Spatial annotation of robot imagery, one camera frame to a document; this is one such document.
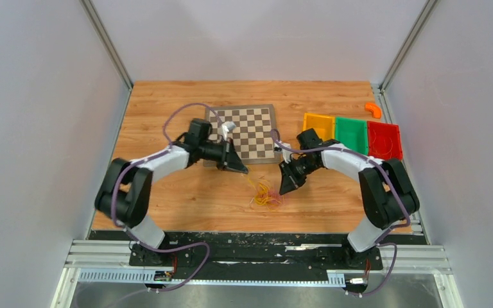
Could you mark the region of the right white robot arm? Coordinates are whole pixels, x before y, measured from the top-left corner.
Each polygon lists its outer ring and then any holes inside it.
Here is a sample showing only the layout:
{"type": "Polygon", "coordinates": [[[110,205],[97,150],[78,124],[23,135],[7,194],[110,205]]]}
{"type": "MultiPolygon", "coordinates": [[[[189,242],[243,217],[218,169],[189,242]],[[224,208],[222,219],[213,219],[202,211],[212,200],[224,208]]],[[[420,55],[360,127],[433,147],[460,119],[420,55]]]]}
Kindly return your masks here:
{"type": "Polygon", "coordinates": [[[344,265],[357,268],[366,251],[377,246],[392,230],[408,227],[420,201],[403,163],[384,160],[354,151],[335,139],[323,141],[314,129],[297,135],[300,149],[281,141],[276,129],[270,131],[275,148],[282,153],[279,194],[301,188],[308,175],[319,169],[337,171],[359,183],[364,218],[347,235],[341,250],[344,265]]]}

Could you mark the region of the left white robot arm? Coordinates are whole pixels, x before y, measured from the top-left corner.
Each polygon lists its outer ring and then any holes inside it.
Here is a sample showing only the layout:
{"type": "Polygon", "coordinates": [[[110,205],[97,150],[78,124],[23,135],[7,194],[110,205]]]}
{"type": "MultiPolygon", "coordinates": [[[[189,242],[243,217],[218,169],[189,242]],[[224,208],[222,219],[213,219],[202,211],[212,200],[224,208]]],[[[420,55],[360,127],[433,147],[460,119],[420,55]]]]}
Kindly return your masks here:
{"type": "Polygon", "coordinates": [[[115,158],[109,165],[94,200],[94,208],[110,218],[139,245],[147,248],[146,257],[156,266],[169,261],[171,249],[164,244],[165,233],[148,215],[152,185],[162,178],[187,169],[199,160],[214,162],[221,171],[248,173],[230,133],[236,125],[226,121],[215,131],[204,119],[194,118],[187,132],[161,151],[125,160],[115,158]]]}

